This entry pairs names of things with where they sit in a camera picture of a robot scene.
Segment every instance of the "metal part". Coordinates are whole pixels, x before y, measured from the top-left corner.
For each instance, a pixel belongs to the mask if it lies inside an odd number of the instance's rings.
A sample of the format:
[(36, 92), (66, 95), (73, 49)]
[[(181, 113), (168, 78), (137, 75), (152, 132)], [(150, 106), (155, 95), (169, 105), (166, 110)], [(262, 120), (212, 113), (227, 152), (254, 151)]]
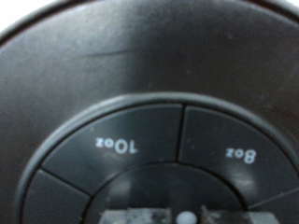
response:
[(279, 224), (272, 213), (208, 211), (201, 208), (201, 224)]
[(170, 224), (170, 209), (128, 208), (127, 210), (106, 210), (99, 224)]
[[(170, 224), (171, 210), (161, 208), (128, 208), (106, 210), (99, 224)], [(208, 211), (201, 208), (200, 224), (279, 224), (267, 212)]]

